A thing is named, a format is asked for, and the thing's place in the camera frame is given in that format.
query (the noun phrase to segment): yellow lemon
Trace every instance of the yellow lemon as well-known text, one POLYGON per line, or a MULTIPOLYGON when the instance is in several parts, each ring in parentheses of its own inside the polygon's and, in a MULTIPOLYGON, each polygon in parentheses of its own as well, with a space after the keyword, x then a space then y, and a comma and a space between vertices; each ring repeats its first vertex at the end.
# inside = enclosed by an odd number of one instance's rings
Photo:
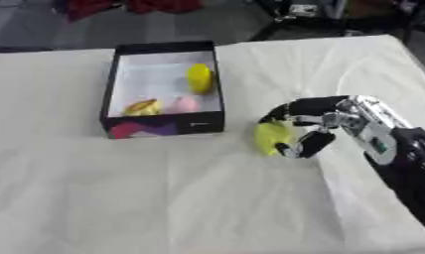
POLYGON ((213 86, 213 74, 204 63, 191 66, 187 71, 187 80, 193 93, 207 93, 213 86))
POLYGON ((278 154, 275 145, 277 143, 288 144, 292 137, 292 133, 282 122, 259 123, 254 130, 256 146, 265 155, 278 154))

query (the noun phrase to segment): white cloth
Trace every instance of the white cloth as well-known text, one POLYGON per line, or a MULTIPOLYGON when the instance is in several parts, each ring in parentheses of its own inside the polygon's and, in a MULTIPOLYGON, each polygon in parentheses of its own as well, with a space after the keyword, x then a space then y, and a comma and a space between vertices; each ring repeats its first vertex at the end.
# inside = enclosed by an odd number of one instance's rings
POLYGON ((218 47, 226 131, 108 140, 112 50, 0 55, 0 254, 425 253, 425 229, 339 132, 263 157, 255 121, 369 94, 425 128, 425 71, 390 37, 218 47))

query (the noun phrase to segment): gray floor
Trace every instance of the gray floor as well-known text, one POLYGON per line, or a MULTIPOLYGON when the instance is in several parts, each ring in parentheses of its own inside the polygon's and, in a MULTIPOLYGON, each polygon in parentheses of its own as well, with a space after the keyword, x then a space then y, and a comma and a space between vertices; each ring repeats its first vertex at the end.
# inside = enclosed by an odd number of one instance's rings
MULTIPOLYGON (((246 41, 269 21, 256 6, 242 0, 204 0, 205 9, 183 15, 136 15, 114 9, 74 23, 54 14, 50 0, 22 1, 0 0, 0 46, 91 49, 203 39, 225 45, 246 41)), ((290 31, 272 40, 325 36, 290 31)), ((415 33, 409 48, 425 64, 425 35, 415 33)))

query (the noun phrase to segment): yellow ball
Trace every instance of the yellow ball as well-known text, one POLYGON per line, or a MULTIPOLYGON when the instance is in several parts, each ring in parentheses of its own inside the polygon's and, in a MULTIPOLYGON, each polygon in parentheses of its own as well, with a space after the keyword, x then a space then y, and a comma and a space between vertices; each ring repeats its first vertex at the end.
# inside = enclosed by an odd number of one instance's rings
POLYGON ((203 94, 212 89, 213 74, 204 63, 196 63, 187 71, 187 80, 193 93, 203 94))

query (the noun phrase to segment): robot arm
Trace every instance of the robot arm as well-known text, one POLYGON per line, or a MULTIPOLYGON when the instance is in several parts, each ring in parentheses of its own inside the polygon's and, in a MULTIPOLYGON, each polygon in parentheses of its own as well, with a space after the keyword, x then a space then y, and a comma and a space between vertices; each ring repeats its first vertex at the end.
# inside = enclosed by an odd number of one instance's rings
POLYGON ((332 143, 343 128, 386 185, 425 226, 425 131, 410 125, 369 96, 303 98, 271 110, 259 123, 291 121, 317 129, 296 144, 275 144, 284 156, 310 158, 332 143))

